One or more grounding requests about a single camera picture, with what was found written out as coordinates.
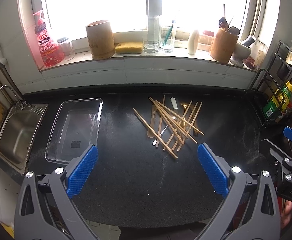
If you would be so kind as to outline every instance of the stainless steel sink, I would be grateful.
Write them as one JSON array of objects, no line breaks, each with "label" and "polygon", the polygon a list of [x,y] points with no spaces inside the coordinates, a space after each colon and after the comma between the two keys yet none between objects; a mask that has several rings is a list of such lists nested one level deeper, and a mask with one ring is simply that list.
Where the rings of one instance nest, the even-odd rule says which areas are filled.
[{"label": "stainless steel sink", "polygon": [[0,130],[0,157],[21,174],[25,173],[35,133],[46,109],[47,104],[23,110],[12,106]]}]

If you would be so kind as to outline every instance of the faucet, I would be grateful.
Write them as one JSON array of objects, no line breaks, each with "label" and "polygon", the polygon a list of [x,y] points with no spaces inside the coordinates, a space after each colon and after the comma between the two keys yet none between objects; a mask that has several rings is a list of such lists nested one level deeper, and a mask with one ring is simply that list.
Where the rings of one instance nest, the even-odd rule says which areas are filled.
[{"label": "faucet", "polygon": [[10,86],[8,86],[8,85],[4,85],[4,86],[1,86],[1,87],[0,87],[0,91],[1,91],[3,88],[9,88],[9,89],[14,93],[14,95],[15,95],[15,97],[16,97],[16,99],[17,99],[16,107],[18,107],[20,110],[23,110],[24,107],[28,107],[28,106],[30,106],[30,104],[27,104],[26,101],[23,101],[23,102],[22,102],[22,101],[17,97],[16,92],[15,92],[15,90],[14,90],[12,87],[10,87]]}]

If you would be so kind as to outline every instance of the white bottle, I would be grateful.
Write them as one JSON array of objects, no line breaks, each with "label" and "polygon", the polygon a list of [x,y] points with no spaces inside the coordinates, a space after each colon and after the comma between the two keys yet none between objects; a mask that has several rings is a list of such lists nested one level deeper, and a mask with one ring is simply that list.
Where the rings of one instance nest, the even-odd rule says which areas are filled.
[{"label": "white bottle", "polygon": [[188,38],[188,45],[187,45],[188,54],[194,55],[196,53],[198,40],[199,40],[199,31],[194,30],[189,35],[189,38]]}]

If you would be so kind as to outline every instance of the black countertop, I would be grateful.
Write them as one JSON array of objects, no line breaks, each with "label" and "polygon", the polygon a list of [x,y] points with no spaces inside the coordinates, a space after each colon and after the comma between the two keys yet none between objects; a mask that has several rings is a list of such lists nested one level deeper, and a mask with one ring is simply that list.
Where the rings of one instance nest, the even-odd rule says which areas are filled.
[{"label": "black countertop", "polygon": [[[62,166],[45,159],[48,137],[61,103],[100,97],[104,103],[97,142],[99,158],[81,193],[73,198],[83,217],[104,224],[139,228],[176,226],[210,218],[222,197],[214,192],[197,159],[198,145],[186,140],[177,160],[162,147],[152,146],[154,139],[147,137],[147,129],[133,108],[150,122],[152,104],[148,97],[162,101],[163,94],[154,93],[154,89],[143,91],[28,96],[30,103],[49,104],[35,136],[28,170],[41,175]],[[260,132],[252,106],[240,93],[230,94],[193,91],[165,95],[167,106],[171,105],[171,97],[176,98],[180,112],[182,101],[203,102],[197,122],[205,136],[195,137],[198,144],[206,142],[230,166],[240,166],[246,173],[268,170],[274,176],[275,168],[258,150]],[[170,134],[170,131],[164,134],[164,141]],[[23,177],[1,159],[0,166],[17,183],[22,183]]]}]

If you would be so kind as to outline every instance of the pink soap bottle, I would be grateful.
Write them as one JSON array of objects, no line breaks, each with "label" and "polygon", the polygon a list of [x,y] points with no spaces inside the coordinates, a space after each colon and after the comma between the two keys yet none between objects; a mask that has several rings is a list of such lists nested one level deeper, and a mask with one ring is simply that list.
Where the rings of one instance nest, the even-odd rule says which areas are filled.
[{"label": "pink soap bottle", "polygon": [[47,30],[45,20],[41,15],[42,12],[43,10],[40,10],[33,14],[38,17],[35,34],[37,36],[38,47],[44,65],[46,67],[51,67],[61,62],[65,56],[57,41],[51,37],[51,31]]}]

